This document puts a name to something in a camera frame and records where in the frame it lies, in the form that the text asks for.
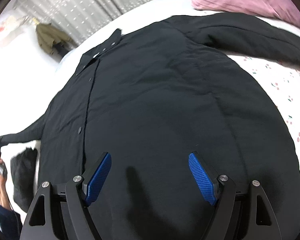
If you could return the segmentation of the dark blue sleeve forearm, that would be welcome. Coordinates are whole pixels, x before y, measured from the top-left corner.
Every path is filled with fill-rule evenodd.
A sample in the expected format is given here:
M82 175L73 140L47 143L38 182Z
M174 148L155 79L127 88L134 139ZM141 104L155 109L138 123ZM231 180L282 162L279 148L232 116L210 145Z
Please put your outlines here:
M6 239L19 240L23 227L19 213L0 205L0 227Z

